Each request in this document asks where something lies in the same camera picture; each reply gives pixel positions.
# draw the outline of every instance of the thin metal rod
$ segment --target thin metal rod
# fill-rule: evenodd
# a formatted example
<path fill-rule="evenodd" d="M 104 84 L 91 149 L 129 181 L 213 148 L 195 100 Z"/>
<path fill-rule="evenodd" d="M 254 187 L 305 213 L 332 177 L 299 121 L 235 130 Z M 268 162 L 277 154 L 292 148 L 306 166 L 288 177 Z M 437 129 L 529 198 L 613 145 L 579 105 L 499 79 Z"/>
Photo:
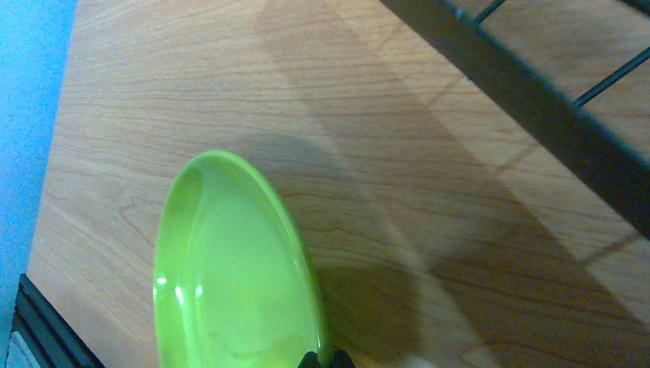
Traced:
<path fill-rule="evenodd" d="M 625 63 L 614 73 L 611 73 L 607 78 L 603 79 L 600 83 L 593 86 L 590 90 L 585 92 L 582 96 L 578 97 L 573 103 L 578 107 L 588 103 L 594 97 L 601 94 L 604 90 L 611 87 L 612 84 L 616 83 L 619 79 L 623 78 L 630 71 L 633 71 L 636 67 L 643 64 L 644 61 L 650 59 L 650 48 L 646 48 L 641 54 L 636 55 L 633 59 Z"/>
<path fill-rule="evenodd" d="M 476 18 L 474 18 L 474 23 L 476 25 L 479 25 L 482 21 L 484 21 L 487 17 L 492 14 L 501 4 L 506 2 L 506 0 L 494 0 L 491 4 L 487 6 L 487 8 L 483 9 L 483 11 L 477 15 Z"/>

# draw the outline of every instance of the green bowl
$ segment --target green bowl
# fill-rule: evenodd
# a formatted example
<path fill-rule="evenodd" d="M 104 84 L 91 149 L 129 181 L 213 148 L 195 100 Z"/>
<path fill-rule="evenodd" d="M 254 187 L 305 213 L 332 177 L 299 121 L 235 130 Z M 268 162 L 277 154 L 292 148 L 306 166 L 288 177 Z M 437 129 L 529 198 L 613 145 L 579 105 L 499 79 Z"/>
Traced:
<path fill-rule="evenodd" d="M 329 363 L 323 302 L 280 196 L 249 163 L 210 151 L 176 178 L 153 266 L 160 364 L 296 368 Z"/>

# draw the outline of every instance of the wooden surface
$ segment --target wooden surface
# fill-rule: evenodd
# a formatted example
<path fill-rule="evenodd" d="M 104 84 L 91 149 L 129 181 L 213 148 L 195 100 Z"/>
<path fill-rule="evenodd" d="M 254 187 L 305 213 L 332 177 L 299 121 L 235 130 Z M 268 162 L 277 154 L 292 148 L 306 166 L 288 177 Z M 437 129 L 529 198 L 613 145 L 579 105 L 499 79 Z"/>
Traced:
<path fill-rule="evenodd" d="M 81 0 L 28 274 L 108 367 L 158 366 L 160 212 L 215 148 L 358 367 L 648 365 L 650 244 L 378 2 Z"/>

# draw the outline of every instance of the dish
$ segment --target dish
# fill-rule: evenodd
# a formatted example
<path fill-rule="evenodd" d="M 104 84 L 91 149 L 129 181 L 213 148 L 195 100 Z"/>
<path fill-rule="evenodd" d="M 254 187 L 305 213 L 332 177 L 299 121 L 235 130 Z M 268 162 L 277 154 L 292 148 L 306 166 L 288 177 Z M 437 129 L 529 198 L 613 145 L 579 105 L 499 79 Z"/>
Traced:
<path fill-rule="evenodd" d="M 330 348 L 323 302 L 280 196 L 234 153 L 192 159 L 167 197 L 153 306 L 163 368 L 294 368 Z"/>

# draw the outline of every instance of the blue surface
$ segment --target blue surface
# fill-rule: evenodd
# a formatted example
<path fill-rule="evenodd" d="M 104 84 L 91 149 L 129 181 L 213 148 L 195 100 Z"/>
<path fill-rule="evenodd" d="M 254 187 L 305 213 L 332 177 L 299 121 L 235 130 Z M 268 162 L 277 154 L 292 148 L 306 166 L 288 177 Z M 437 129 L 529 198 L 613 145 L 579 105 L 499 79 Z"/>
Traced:
<path fill-rule="evenodd" d="M 0 366 L 27 270 L 76 0 L 0 2 Z"/>

